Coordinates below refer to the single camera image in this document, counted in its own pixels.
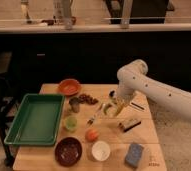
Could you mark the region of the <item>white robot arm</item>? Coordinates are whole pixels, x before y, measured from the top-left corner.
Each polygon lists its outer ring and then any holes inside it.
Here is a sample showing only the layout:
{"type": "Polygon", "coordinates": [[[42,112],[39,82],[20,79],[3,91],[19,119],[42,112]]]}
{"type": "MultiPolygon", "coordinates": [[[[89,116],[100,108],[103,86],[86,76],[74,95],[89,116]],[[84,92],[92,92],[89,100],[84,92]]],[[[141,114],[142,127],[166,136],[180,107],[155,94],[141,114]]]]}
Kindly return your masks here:
{"type": "Polygon", "coordinates": [[[117,71],[116,98],[130,103],[139,91],[191,123],[191,93],[151,79],[146,76],[147,72],[148,66],[141,59],[121,67],[117,71]]]}

